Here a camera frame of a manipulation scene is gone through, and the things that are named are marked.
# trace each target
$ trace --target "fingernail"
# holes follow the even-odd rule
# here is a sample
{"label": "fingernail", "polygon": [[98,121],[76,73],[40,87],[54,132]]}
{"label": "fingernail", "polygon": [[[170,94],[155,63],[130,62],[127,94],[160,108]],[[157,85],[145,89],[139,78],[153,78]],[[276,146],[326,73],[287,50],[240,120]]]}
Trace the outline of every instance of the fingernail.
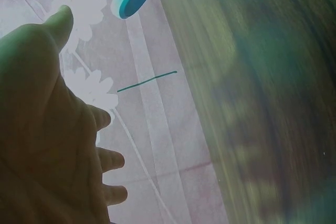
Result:
{"label": "fingernail", "polygon": [[65,12],[65,11],[67,11],[68,9],[70,9],[69,6],[67,6],[67,5],[62,5],[62,6],[58,9],[58,12]]}

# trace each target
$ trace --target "white flower pattern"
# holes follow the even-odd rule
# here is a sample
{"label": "white flower pattern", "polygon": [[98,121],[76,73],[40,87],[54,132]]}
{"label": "white flower pattern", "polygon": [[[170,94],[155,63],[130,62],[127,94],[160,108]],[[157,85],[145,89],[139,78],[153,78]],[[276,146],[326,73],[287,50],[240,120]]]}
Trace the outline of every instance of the white flower pattern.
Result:
{"label": "white flower pattern", "polygon": [[54,0],[51,10],[46,19],[56,13],[62,5],[68,5],[74,15],[73,30],[68,43],[63,49],[70,53],[75,52],[79,39],[89,41],[92,38],[91,25],[98,24],[103,20],[102,9],[107,5],[106,0]]}
{"label": "white flower pattern", "polygon": [[[64,80],[67,87],[83,102],[106,110],[114,120],[111,110],[118,105],[118,96],[108,93],[113,85],[113,80],[108,77],[100,82],[101,71],[95,70],[86,78],[84,68],[78,68],[76,72],[67,70],[64,72]],[[100,141],[97,133],[96,144]]]}

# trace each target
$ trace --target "palm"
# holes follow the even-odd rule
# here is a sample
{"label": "palm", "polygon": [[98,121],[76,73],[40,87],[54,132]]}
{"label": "palm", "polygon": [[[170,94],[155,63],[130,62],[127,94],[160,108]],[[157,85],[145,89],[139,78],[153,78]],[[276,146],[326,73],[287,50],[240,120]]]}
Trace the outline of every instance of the palm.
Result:
{"label": "palm", "polygon": [[110,123],[108,113],[76,98],[60,75],[58,51],[69,29],[59,26],[72,26],[67,15],[52,17],[47,29],[19,28],[0,42],[0,49],[25,42],[0,59],[1,165],[13,175],[8,182],[24,180],[27,200],[42,208],[44,218],[108,223],[107,205],[124,201],[127,192],[103,185],[102,172],[124,161],[95,147],[97,131]]}

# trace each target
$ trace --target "white stripe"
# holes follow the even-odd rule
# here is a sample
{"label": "white stripe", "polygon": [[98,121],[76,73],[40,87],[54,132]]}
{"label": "white stripe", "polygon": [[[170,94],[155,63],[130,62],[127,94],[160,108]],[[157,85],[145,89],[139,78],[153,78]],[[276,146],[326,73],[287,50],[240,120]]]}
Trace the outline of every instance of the white stripe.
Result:
{"label": "white stripe", "polygon": [[[147,49],[138,13],[126,19],[129,40],[133,52],[138,82],[154,76],[152,62]],[[175,150],[159,87],[156,80],[139,86],[143,102],[149,137],[152,145],[155,171],[162,200],[181,223],[191,224],[189,209],[182,187]]]}

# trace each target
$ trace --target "green line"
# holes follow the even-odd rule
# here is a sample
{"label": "green line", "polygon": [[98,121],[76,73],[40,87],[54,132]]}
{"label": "green line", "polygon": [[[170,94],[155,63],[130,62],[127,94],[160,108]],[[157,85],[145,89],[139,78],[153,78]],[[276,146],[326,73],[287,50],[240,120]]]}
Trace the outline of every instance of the green line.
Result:
{"label": "green line", "polygon": [[170,75],[170,74],[172,74],[172,73],[177,73],[177,71],[173,71],[173,72],[165,73],[165,74],[162,74],[162,75],[160,75],[160,76],[155,76],[155,77],[153,77],[153,78],[151,78],[151,79],[149,79],[149,80],[147,80],[147,81],[143,81],[143,82],[140,82],[140,83],[138,83],[138,84],[134,84],[134,85],[132,85],[132,86],[129,86],[129,87],[120,89],[120,90],[118,90],[117,92],[121,92],[121,91],[124,91],[124,90],[126,90],[126,89],[131,89],[131,88],[134,88],[134,87],[143,85],[143,84],[145,84],[146,82],[155,80],[155,79],[160,78],[160,77],[168,76],[168,75]]}

